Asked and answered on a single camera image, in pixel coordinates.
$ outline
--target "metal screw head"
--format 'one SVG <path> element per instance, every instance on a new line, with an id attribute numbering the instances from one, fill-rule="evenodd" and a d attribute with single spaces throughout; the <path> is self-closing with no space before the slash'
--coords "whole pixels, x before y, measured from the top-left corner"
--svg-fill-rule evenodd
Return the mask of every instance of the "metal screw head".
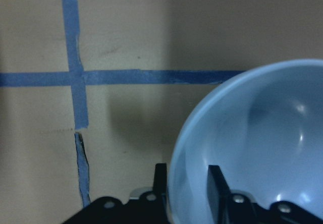
<path id="1" fill-rule="evenodd" d="M 113 202 L 113 201 L 107 201 L 105 204 L 104 204 L 104 208 L 105 209 L 111 209 L 115 206 L 116 204 Z"/>
<path id="2" fill-rule="evenodd" d="M 149 201 L 154 201 L 156 200 L 156 196 L 154 194 L 149 194 L 146 196 L 146 199 L 149 200 Z"/>
<path id="3" fill-rule="evenodd" d="M 244 197 L 242 195 L 234 195 L 233 196 L 233 201 L 236 203 L 243 203 L 244 202 Z"/>
<path id="4" fill-rule="evenodd" d="M 290 213 L 292 209 L 287 204 L 279 204 L 278 210 L 282 213 Z"/>

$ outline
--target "vertical blue tape strip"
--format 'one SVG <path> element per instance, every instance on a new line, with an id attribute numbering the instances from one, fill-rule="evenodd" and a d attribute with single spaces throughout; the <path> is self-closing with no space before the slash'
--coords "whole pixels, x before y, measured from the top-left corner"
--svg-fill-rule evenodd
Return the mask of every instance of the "vertical blue tape strip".
<path id="1" fill-rule="evenodd" d="M 88 126 L 84 70 L 78 52 L 80 34 L 78 3 L 77 0 L 62 0 L 62 3 L 75 129 L 77 130 Z"/>
<path id="2" fill-rule="evenodd" d="M 82 197 L 83 207 L 90 204 L 89 197 L 89 186 L 90 186 L 90 174 L 89 174 L 89 164 L 86 158 L 84 143 L 82 135 L 80 133 L 75 133 L 75 146 L 77 154 L 77 169 L 79 173 L 79 189 Z"/>

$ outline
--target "blue tape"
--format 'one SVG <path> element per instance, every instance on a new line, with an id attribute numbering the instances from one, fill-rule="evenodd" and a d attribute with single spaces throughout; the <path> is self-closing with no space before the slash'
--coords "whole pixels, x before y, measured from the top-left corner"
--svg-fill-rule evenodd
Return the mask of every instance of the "blue tape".
<path id="1" fill-rule="evenodd" d="M 68 86 L 69 72 L 0 73 L 0 87 Z"/>
<path id="2" fill-rule="evenodd" d="M 75 129 L 88 126 L 86 89 L 83 67 L 79 58 L 78 38 L 80 34 L 77 0 L 62 0 L 67 57 L 74 109 Z"/>
<path id="3" fill-rule="evenodd" d="M 221 84 L 243 71 L 102 70 L 84 72 L 86 85 Z"/>
<path id="4" fill-rule="evenodd" d="M 89 164 L 86 158 L 82 135 L 75 133 L 75 147 L 77 154 L 77 169 L 79 174 L 79 189 L 82 198 L 83 207 L 90 204 L 89 188 L 90 188 L 90 173 Z"/>

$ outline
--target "plastic bowl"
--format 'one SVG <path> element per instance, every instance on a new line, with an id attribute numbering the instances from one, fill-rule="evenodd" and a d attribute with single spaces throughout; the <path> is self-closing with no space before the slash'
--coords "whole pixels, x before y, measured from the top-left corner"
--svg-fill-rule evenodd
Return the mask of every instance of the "plastic bowl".
<path id="1" fill-rule="evenodd" d="M 291 201 L 323 218 L 323 61 L 242 73 L 194 109 L 178 137 L 168 192 L 175 224 L 213 224 L 209 164 L 263 208 Z"/>

